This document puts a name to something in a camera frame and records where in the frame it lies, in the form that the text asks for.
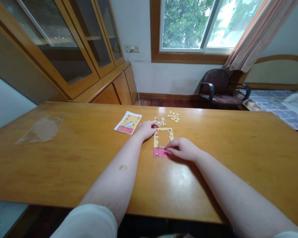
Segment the pink curtain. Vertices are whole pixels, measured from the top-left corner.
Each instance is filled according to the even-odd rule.
[[[263,0],[224,66],[248,72],[297,4],[298,0]]]

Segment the glass pane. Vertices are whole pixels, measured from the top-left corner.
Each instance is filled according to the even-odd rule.
[[[122,51],[119,46],[119,41],[116,33],[116,28],[114,24],[114,18],[112,11],[110,10],[110,5],[108,0],[98,1],[100,12],[104,19],[107,35],[110,41],[110,46],[113,50],[115,59],[119,59],[123,56]]]
[[[207,47],[234,48],[263,0],[224,0]]]
[[[200,48],[214,1],[164,1],[162,48]]]
[[[69,85],[92,72],[53,0],[1,0]]]
[[[110,57],[90,0],[70,0],[70,3],[98,66],[101,68],[108,65],[111,63]]]

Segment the chair backrest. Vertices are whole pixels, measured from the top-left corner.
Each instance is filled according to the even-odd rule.
[[[211,69],[205,73],[201,82],[212,83],[214,85],[215,94],[224,93],[228,86],[228,73],[223,69]],[[202,93],[210,94],[210,87],[203,85]]]

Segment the yellow puzzle border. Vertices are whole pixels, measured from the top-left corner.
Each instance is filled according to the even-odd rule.
[[[157,130],[159,131],[169,131],[169,139],[170,141],[173,140],[173,129],[172,128],[157,128]],[[159,132],[155,132],[154,134],[154,139],[153,139],[153,147],[158,147],[158,144],[159,144],[159,135],[156,136],[156,134],[159,133]]]

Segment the bruise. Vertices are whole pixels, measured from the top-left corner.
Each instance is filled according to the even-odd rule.
[[[122,165],[122,166],[119,167],[119,170],[126,171],[127,170],[127,167],[124,166],[124,165]]]

